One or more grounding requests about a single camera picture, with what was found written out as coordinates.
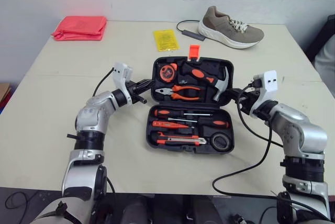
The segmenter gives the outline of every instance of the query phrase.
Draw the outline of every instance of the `hammer head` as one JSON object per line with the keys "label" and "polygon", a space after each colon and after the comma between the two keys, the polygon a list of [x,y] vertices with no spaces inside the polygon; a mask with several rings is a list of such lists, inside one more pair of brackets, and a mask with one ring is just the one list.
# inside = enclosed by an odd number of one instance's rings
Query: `hammer head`
{"label": "hammer head", "polygon": [[229,81],[229,73],[227,67],[225,67],[226,72],[226,78],[225,80],[218,80],[215,84],[215,88],[218,89],[216,92],[216,95],[214,96],[213,100],[218,102],[221,96],[221,93],[224,92],[228,87],[228,81]]}

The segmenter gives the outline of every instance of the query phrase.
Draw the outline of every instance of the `white shoe sole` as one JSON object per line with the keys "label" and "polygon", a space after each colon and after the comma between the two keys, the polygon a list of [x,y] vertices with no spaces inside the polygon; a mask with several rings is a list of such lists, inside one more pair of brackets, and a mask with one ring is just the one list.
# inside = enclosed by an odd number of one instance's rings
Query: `white shoe sole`
{"label": "white shoe sole", "polygon": [[213,29],[206,27],[202,20],[199,22],[198,32],[205,37],[208,37],[218,42],[222,42],[223,44],[229,47],[235,48],[235,49],[245,49],[245,48],[254,46],[255,44],[260,42],[258,41],[258,42],[252,42],[252,43],[243,43],[243,42],[233,41],[230,38],[226,37],[221,32],[218,32],[217,30],[213,30]]}

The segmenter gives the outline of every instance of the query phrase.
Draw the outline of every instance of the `black tape roll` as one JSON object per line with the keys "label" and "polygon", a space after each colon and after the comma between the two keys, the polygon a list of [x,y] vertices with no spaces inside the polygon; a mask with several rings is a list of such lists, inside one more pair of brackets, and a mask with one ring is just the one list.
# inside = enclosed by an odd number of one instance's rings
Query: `black tape roll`
{"label": "black tape roll", "polygon": [[230,138],[224,133],[216,133],[210,138],[211,146],[218,152],[225,152],[229,150],[231,145]]}

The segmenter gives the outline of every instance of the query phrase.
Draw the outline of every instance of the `tool case lid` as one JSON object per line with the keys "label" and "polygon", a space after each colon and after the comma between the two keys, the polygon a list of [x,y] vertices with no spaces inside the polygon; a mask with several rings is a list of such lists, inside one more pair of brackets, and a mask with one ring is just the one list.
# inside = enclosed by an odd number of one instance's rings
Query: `tool case lid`
{"label": "tool case lid", "polygon": [[[190,74],[183,74],[183,64],[193,66],[199,70],[202,70],[210,75],[218,77],[220,80],[225,80],[228,77],[228,86],[224,92],[221,93],[219,101],[214,101],[213,97],[217,93],[218,89],[214,86],[210,86],[207,82],[196,79]],[[166,83],[160,78],[160,68],[164,65],[174,64],[173,66],[177,68],[176,77],[174,81]],[[227,68],[228,75],[225,75],[225,67]],[[191,58],[188,57],[161,57],[155,60],[152,70],[152,79],[155,81],[154,85],[151,87],[151,96],[152,98],[159,102],[164,103],[165,105],[186,105],[195,106],[195,107],[220,107],[228,104],[231,100],[228,97],[227,90],[232,88],[233,80],[233,64],[228,60],[216,59],[216,58]],[[172,88],[174,85],[187,85],[187,86],[200,86],[204,89],[202,92],[201,101],[190,101],[190,100],[179,100],[171,99],[170,96],[162,95],[157,93],[155,90],[159,88]]]}

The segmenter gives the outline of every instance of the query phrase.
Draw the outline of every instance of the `table surface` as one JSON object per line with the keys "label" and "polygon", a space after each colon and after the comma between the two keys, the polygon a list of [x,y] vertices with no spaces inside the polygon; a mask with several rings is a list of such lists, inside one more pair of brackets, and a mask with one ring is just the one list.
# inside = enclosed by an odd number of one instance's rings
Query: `table surface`
{"label": "table surface", "polygon": [[[335,100],[300,47],[283,25],[256,25],[264,39],[244,50],[228,48],[206,39],[203,42],[175,31],[180,49],[158,52],[153,31],[174,29],[175,23],[109,21],[102,41],[48,40],[34,64],[0,115],[0,186],[60,190],[74,141],[78,111],[96,84],[116,61],[133,67],[132,80],[150,78],[156,58],[188,55],[190,44],[200,44],[200,56],[227,59],[234,64],[233,86],[244,87],[255,74],[275,69],[276,100],[300,110],[328,134],[325,180],[329,195],[335,194]],[[190,30],[195,24],[184,26]],[[114,90],[107,79],[98,92]],[[256,163],[266,142],[250,134],[239,120],[236,105],[223,107],[231,114],[235,148],[225,155],[175,153],[157,150],[146,143],[146,122],[156,104],[123,107],[111,117],[105,137],[108,176],[117,192],[217,194],[211,182]],[[256,132],[267,136],[268,128],[245,115]],[[280,142],[277,134],[273,140]],[[217,187],[227,192],[270,195],[284,191],[283,150],[272,145],[265,162],[251,171],[227,178]]]}

